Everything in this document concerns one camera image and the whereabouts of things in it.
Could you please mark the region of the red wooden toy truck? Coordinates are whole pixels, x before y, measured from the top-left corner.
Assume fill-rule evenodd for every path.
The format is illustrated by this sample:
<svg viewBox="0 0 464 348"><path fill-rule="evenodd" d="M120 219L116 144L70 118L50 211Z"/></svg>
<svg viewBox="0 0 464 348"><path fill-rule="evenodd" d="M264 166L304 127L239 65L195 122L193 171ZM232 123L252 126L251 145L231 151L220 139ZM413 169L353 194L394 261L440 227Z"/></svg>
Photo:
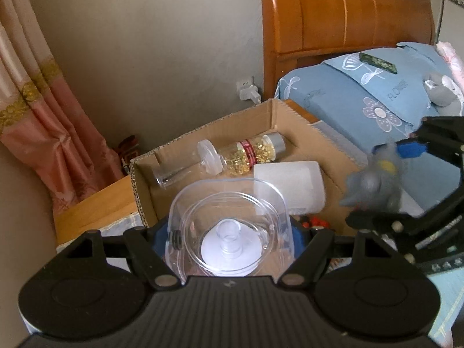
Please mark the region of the red wooden toy truck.
<svg viewBox="0 0 464 348"><path fill-rule="evenodd" d="M299 223L305 229L329 229L330 224L320 217L304 215L300 217Z"/></svg>

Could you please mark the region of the grey elephant toy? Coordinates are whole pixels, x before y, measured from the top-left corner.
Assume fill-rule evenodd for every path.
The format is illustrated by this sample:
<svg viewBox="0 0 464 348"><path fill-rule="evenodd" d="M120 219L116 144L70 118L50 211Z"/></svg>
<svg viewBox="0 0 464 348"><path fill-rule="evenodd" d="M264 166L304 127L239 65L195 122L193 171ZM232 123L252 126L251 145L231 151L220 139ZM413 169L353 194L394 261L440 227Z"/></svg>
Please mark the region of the grey elephant toy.
<svg viewBox="0 0 464 348"><path fill-rule="evenodd" d="M396 144L382 145L361 171L348 175L341 206L361 211L396 213L402 195L402 159Z"/></svg>

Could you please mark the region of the white translucent plastic box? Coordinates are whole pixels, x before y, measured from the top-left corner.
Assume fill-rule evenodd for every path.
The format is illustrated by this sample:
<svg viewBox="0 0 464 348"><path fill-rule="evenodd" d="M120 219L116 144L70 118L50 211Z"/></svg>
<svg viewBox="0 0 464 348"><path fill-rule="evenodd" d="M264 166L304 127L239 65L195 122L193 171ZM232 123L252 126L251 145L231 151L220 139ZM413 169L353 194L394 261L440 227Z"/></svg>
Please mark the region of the white translucent plastic box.
<svg viewBox="0 0 464 348"><path fill-rule="evenodd" d="M291 215L317 214L326 205L322 171L315 161L257 164L253 175L278 189Z"/></svg>

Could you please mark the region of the clear plastic tape dispenser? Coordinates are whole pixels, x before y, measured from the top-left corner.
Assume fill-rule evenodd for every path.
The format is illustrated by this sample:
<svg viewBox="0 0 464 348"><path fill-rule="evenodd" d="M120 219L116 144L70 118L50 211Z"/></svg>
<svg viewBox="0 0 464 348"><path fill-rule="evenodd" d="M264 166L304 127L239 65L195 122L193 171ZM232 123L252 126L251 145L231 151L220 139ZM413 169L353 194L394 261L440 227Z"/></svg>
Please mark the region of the clear plastic tape dispenser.
<svg viewBox="0 0 464 348"><path fill-rule="evenodd" d="M164 259L182 281L192 276L277 280L294 258L287 206L271 183L199 181L171 204Z"/></svg>

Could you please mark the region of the teal yellow cloth mat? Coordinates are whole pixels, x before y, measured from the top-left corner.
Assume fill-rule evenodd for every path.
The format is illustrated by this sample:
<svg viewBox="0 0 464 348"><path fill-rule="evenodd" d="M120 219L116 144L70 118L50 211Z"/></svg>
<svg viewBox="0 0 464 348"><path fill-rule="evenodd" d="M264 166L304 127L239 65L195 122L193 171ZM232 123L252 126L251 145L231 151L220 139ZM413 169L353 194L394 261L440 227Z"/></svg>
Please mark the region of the teal yellow cloth mat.
<svg viewBox="0 0 464 348"><path fill-rule="evenodd" d="M452 346L452 326L463 308L463 269L428 276L441 297L441 307L429 337L440 347Z"/></svg>

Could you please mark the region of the wooden nightstand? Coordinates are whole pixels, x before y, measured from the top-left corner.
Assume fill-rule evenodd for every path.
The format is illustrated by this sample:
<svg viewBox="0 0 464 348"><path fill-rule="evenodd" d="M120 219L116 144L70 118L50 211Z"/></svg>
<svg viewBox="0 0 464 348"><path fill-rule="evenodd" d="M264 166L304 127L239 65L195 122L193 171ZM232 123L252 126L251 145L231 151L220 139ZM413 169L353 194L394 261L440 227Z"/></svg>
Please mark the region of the wooden nightstand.
<svg viewBox="0 0 464 348"><path fill-rule="evenodd" d="M54 217L57 246L87 230L105 228L136 211L131 180L126 176Z"/></svg>

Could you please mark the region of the blue floral pillow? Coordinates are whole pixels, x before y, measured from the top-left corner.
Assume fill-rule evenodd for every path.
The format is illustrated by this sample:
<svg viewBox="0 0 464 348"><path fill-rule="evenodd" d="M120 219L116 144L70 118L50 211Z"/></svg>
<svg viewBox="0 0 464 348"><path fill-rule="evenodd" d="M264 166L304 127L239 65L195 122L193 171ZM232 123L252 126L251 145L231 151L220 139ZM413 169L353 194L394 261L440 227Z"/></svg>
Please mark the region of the blue floral pillow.
<svg viewBox="0 0 464 348"><path fill-rule="evenodd" d="M292 100L361 150L398 141L426 116L439 116L424 89L430 73L454 78L434 46L400 42L394 48L349 53L283 76L275 98Z"/></svg>

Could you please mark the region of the grey plush toy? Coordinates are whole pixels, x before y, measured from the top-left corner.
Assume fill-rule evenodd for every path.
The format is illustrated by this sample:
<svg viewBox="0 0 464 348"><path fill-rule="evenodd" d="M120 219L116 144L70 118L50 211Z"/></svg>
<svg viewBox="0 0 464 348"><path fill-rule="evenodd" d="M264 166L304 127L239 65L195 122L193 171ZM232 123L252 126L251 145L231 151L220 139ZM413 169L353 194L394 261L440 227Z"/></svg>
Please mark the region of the grey plush toy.
<svg viewBox="0 0 464 348"><path fill-rule="evenodd" d="M440 115L463 116L463 92L451 77L433 72L425 77L423 85Z"/></svg>

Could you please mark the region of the empty clear plastic bottle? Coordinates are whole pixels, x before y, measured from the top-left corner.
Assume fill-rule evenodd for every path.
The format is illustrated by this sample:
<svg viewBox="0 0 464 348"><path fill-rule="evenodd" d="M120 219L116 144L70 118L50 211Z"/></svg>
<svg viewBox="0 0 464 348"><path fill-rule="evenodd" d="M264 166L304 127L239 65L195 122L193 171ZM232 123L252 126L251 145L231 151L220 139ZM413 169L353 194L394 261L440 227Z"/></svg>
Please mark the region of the empty clear plastic bottle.
<svg viewBox="0 0 464 348"><path fill-rule="evenodd" d="M223 171L222 157L209 140L197 143L195 150L187 154L176 156L165 164L153 169L157 184L163 189L180 182L190 175L196 168L201 174L216 176Z"/></svg>

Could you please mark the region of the bottle of gold capsules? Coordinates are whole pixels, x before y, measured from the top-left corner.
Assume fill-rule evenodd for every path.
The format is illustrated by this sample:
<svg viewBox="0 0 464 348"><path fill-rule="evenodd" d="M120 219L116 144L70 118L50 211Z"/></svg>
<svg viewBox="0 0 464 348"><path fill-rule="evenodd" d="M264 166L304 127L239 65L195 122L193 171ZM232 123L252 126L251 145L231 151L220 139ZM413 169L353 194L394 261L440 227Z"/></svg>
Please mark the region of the bottle of gold capsules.
<svg viewBox="0 0 464 348"><path fill-rule="evenodd" d="M276 161L285 150L284 137L278 132L270 132L221 148L219 154L227 175L242 176L250 173L257 164Z"/></svg>

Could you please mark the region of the cardboard box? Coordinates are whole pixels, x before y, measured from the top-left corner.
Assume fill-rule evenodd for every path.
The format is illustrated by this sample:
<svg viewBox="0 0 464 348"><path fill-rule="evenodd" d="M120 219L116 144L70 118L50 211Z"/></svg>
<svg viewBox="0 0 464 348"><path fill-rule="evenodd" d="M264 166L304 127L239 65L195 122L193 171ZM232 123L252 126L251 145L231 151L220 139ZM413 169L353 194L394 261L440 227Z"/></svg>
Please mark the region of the cardboard box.
<svg viewBox="0 0 464 348"><path fill-rule="evenodd" d="M315 161L326 193L318 217L340 235L355 235L345 221L351 210L340 200L346 177L359 168L320 127L271 99L139 156L130 165L130 178L143 225L166 217L176 195L201 179L251 177L254 166L264 162Z"/></svg>

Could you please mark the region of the wooden headboard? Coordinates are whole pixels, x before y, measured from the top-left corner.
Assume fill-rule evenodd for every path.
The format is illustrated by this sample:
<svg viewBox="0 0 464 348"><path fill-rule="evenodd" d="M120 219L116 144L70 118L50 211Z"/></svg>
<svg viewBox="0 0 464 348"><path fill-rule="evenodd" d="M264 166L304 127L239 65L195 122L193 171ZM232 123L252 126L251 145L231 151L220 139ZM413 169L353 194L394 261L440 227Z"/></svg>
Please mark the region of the wooden headboard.
<svg viewBox="0 0 464 348"><path fill-rule="evenodd" d="M398 42L430 44L430 0L262 0L263 96L290 71Z"/></svg>

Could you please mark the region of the pink gold curtain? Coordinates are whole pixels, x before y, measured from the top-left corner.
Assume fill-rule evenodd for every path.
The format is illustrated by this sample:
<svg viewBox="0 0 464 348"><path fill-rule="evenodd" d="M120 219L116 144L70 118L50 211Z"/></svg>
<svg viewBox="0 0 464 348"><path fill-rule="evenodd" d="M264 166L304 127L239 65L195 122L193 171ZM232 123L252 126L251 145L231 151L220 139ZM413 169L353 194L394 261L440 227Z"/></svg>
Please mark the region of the pink gold curtain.
<svg viewBox="0 0 464 348"><path fill-rule="evenodd" d="M55 61L30 0L1 0L1 143L39 176L56 215L123 177L118 155Z"/></svg>

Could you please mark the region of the white wall plug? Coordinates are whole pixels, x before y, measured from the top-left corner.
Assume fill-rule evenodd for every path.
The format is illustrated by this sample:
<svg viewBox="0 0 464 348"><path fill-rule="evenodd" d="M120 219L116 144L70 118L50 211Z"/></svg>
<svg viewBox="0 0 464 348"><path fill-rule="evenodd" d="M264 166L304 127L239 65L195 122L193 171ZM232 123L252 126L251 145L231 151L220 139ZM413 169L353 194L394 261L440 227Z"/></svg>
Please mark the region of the white wall plug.
<svg viewBox="0 0 464 348"><path fill-rule="evenodd" d="M236 89L238 97L242 102L251 101L253 104L260 104L262 102L262 97L257 85L254 83L253 76L237 81Z"/></svg>

